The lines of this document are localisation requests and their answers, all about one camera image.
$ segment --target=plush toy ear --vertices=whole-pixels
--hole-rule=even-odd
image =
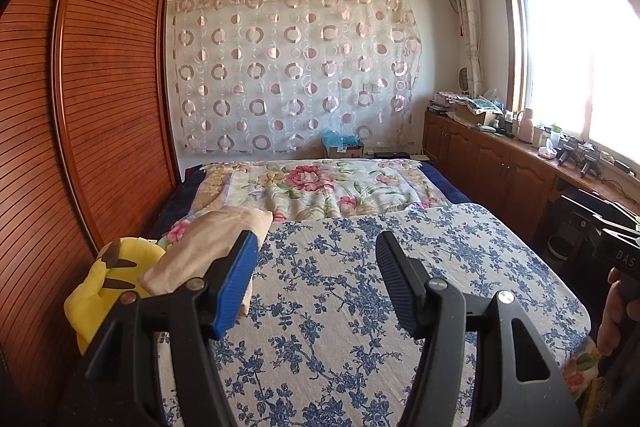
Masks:
[[[116,239],[111,241],[107,251],[102,254],[102,261],[107,265],[107,269],[111,269],[116,266],[118,259],[120,258],[120,240]]]

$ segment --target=cabinet door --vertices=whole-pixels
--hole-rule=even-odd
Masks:
[[[476,137],[476,165],[469,196],[498,216],[507,188],[506,173],[511,151],[497,139],[480,134]]]
[[[424,135],[423,147],[430,154],[431,158],[435,158],[437,163],[434,165],[438,170],[442,170],[440,165],[442,155],[442,140],[444,137],[444,123],[442,119],[427,113],[426,132]]]
[[[472,133],[463,125],[451,122],[446,133],[446,159],[444,175],[449,182],[465,194],[471,186],[473,172]]]
[[[555,175],[534,156],[511,153],[506,199],[498,217],[525,243],[533,242]]]

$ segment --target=beige pillow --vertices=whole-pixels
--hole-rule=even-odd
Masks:
[[[170,293],[192,277],[203,277],[213,261],[226,257],[242,230],[254,232],[260,248],[272,222],[273,214],[258,208],[224,206],[208,212],[189,224],[180,241],[170,245],[138,281],[150,295]],[[249,311],[251,293],[249,281],[241,315]]]

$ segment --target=bed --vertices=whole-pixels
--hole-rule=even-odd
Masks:
[[[210,346],[238,425],[396,425],[422,346],[399,329],[375,263],[383,230],[462,291],[512,291],[558,364],[587,338],[586,309],[479,205],[276,222],[260,250],[249,315]],[[471,404],[474,342],[468,334],[457,426]],[[158,356],[166,421],[180,426],[166,334]]]
[[[305,169],[315,177],[305,179]],[[224,204],[270,210],[277,221],[286,221],[468,202],[433,166],[416,160],[217,162],[187,169],[150,237],[161,239],[181,220],[190,222]]]

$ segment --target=sliding wardrobe door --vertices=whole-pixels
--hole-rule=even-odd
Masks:
[[[11,0],[0,16],[0,346],[14,384],[44,416],[79,357],[62,306],[94,261],[50,111],[55,7]]]
[[[177,182],[165,5],[11,0],[0,16],[0,377],[47,419],[79,357],[66,297]]]
[[[55,108],[73,190],[98,248],[142,235],[176,186],[164,110],[166,0],[60,0]]]

